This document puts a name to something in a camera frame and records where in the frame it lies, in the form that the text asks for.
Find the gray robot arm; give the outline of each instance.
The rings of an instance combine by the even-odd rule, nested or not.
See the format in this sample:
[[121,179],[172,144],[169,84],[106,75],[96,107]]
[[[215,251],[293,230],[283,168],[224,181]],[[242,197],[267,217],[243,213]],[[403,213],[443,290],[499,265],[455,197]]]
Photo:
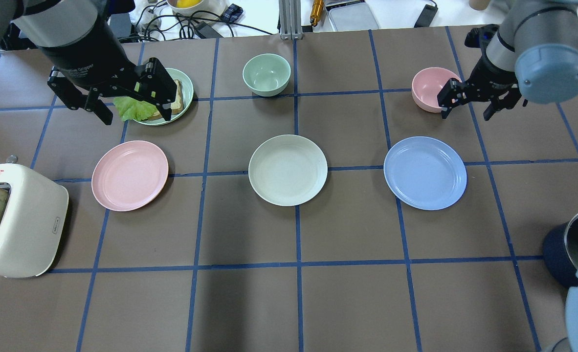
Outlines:
[[578,95],[578,0],[518,0],[504,22],[468,35],[482,56],[467,81],[450,80],[438,95],[446,118],[468,102],[491,102],[485,120],[519,98],[564,102]]
[[130,96],[170,121],[174,80],[157,58],[130,62],[91,0],[0,0],[0,36],[11,20],[54,63],[47,84],[68,109],[110,125],[113,113],[101,98]]

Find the brown table surface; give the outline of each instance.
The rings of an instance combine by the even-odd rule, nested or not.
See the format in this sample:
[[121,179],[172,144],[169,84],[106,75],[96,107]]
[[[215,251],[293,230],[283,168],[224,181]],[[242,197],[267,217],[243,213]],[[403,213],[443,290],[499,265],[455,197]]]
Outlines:
[[[419,109],[417,71],[470,74],[469,29],[127,44],[131,61],[155,56],[193,80],[189,110],[159,127],[64,109],[39,51],[1,54],[0,162],[16,154],[66,187],[72,215],[51,272],[0,277],[0,352],[523,352],[566,336],[566,290],[541,244],[578,212],[578,97],[489,122],[484,103],[447,120]],[[276,98],[242,82],[267,52],[294,73]],[[287,133],[329,163],[298,207],[260,199],[247,176],[256,147]],[[416,135],[466,163],[447,209],[409,207],[385,183],[387,150]],[[142,209],[108,211],[92,170],[128,140],[161,147],[170,177]]]

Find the metal frame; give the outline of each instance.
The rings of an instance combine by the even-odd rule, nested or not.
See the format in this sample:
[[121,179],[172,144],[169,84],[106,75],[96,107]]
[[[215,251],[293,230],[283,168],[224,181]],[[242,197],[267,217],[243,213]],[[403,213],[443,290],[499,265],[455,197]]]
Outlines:
[[282,40],[302,39],[302,18],[300,0],[278,0],[280,16],[280,38]]

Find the black container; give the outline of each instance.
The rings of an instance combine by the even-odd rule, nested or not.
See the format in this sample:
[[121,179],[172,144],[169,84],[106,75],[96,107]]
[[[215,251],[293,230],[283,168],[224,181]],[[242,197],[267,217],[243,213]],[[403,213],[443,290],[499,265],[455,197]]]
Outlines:
[[578,214],[548,232],[543,241],[543,260],[561,285],[578,286]]

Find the pink plate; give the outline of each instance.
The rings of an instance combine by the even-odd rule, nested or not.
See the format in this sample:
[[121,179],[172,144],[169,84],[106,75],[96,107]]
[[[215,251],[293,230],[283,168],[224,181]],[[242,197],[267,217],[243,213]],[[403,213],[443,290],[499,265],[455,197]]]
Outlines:
[[150,203],[167,178],[165,153],[150,142],[131,140],[104,154],[91,177],[91,190],[106,209],[126,212]]

